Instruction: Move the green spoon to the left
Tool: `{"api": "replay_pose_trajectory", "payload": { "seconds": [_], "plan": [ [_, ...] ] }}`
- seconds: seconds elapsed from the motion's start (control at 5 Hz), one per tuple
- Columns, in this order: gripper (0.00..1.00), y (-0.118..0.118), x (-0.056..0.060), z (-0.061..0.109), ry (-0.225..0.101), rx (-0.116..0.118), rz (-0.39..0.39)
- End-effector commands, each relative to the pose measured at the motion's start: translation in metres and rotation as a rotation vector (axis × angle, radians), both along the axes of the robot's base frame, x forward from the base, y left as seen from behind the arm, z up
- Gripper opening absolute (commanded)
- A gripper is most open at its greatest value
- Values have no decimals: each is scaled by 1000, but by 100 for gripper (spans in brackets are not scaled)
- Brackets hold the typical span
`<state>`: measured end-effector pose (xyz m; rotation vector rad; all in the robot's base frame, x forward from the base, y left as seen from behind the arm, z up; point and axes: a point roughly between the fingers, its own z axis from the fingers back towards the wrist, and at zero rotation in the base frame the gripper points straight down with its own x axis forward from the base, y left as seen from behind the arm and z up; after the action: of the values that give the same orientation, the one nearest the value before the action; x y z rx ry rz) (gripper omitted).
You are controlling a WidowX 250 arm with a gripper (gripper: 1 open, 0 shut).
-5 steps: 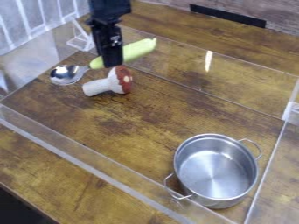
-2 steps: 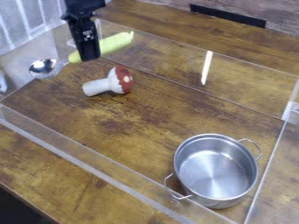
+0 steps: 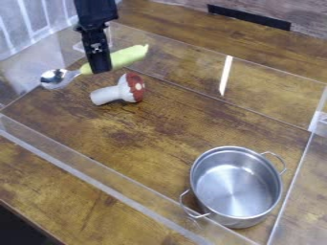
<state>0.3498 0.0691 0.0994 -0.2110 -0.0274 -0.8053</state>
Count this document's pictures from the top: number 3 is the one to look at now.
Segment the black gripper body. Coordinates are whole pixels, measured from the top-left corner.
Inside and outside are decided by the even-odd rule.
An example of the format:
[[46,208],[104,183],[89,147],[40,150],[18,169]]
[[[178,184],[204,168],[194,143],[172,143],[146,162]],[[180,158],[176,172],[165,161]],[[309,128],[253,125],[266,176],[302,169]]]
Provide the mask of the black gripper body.
[[77,22],[81,30],[96,30],[118,18],[114,0],[74,0]]

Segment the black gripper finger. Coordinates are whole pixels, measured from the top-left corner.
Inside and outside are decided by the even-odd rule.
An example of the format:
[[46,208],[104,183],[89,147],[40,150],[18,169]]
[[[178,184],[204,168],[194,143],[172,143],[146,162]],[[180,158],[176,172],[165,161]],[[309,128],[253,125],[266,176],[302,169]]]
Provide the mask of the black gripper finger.
[[108,72],[112,66],[104,30],[81,30],[81,43],[92,73]]

